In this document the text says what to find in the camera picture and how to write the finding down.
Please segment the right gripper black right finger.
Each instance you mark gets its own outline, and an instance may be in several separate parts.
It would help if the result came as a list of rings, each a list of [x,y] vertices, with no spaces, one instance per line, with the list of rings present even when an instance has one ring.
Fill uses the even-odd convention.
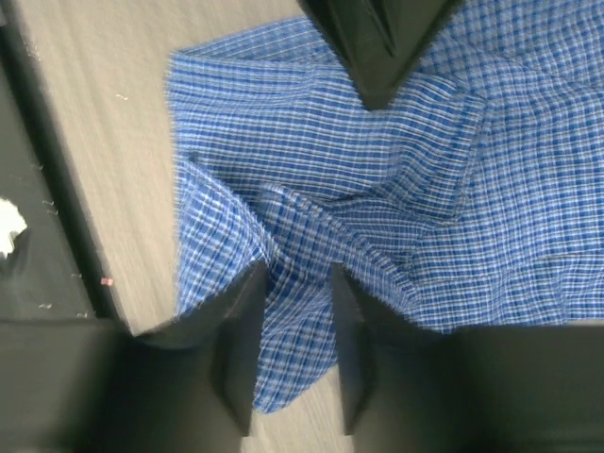
[[[358,452],[599,452],[603,328],[421,328],[331,270],[344,432]]]

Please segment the blue checked long sleeve shirt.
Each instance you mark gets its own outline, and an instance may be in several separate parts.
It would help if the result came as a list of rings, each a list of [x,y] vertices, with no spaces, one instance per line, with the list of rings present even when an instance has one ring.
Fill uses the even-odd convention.
[[[336,361],[330,268],[434,330],[603,314],[603,5],[470,1],[384,110],[304,17],[176,51],[177,310],[269,282],[254,405]]]

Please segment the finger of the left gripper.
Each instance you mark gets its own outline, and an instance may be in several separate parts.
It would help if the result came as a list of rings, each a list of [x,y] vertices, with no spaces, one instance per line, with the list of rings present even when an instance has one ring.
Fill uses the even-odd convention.
[[[369,110],[385,109],[453,13],[456,0],[304,0]]]

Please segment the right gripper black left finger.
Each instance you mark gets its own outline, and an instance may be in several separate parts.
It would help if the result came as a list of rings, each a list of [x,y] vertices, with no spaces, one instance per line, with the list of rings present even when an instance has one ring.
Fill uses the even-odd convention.
[[[108,319],[1,325],[5,452],[236,452],[250,429],[267,270],[257,261],[141,335]]]

